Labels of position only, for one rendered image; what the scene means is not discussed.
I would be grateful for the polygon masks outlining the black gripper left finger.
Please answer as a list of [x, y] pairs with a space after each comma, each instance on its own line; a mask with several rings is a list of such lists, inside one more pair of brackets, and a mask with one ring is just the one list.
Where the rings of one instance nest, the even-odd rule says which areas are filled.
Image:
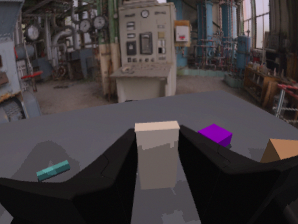
[[130, 224], [138, 168], [136, 129], [64, 183], [0, 177], [0, 204], [35, 224]]

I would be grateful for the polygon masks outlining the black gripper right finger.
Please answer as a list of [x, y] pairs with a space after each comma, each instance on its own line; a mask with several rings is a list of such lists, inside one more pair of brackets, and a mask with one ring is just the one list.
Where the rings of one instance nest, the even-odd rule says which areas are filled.
[[178, 156], [201, 224], [254, 224], [274, 196], [298, 184], [298, 155], [257, 163], [180, 127]]

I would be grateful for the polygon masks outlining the teal rectangular bar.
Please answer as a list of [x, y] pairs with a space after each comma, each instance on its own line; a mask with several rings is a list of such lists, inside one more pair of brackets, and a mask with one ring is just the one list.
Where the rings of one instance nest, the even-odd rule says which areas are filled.
[[43, 171], [36, 172], [36, 175], [39, 177], [39, 180], [45, 180], [45, 177], [48, 179], [48, 177], [56, 175], [57, 172], [64, 172], [65, 169], [68, 171], [69, 168], [71, 167], [69, 167], [68, 160], [65, 160], [64, 163], [52, 165], [51, 168], [45, 168]]

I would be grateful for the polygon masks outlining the purple block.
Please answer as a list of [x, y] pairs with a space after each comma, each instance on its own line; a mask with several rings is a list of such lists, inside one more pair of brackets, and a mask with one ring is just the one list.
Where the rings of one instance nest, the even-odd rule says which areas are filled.
[[209, 137], [210, 140], [222, 145], [223, 148], [230, 144], [231, 136], [233, 136], [233, 133], [226, 131], [225, 128], [218, 127], [216, 124], [209, 125], [209, 127], [201, 129], [197, 133], [200, 133], [204, 137]]

